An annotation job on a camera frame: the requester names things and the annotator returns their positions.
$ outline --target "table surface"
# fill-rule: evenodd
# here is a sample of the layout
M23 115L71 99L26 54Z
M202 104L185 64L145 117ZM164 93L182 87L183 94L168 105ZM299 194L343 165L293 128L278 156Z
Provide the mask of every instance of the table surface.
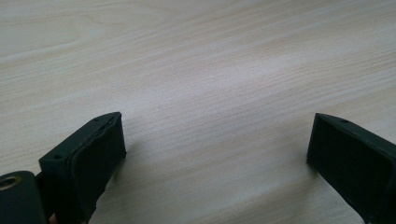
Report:
M0 167L122 113L90 223L362 223L305 164L315 113L396 142L395 1L2 1Z

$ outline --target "wood grain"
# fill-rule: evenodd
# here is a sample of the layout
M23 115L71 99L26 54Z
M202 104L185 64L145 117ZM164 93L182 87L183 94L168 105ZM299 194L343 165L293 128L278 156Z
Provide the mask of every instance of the wood grain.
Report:
M2 1L0 167L121 111L91 223L362 223L305 153L316 112L395 143L395 1Z

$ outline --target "round hole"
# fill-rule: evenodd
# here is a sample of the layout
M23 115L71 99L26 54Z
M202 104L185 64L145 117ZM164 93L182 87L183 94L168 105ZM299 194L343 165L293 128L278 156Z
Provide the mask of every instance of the round hole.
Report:
M20 176L10 176L0 180L0 190L9 189L17 185L21 181Z

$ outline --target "small hole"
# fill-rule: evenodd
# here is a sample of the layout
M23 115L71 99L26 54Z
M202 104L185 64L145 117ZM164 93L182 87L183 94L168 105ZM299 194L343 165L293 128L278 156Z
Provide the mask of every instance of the small hole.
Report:
M17 185L21 181L19 176L11 176L0 180L0 190L9 189Z

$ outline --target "black clamp jaw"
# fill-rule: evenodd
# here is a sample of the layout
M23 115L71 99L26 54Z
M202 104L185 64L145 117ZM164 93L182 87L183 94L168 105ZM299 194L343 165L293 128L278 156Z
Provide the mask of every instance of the black clamp jaw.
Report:
M121 113L92 119L40 160L42 172L0 176L0 222L88 223L117 164L125 158Z
M396 223L396 146L362 127L316 114L307 163L363 218Z
M39 160L37 176L0 177L0 222L88 223L114 169L125 158L119 112L92 119ZM345 119L316 114L307 163L365 223L396 223L396 146Z

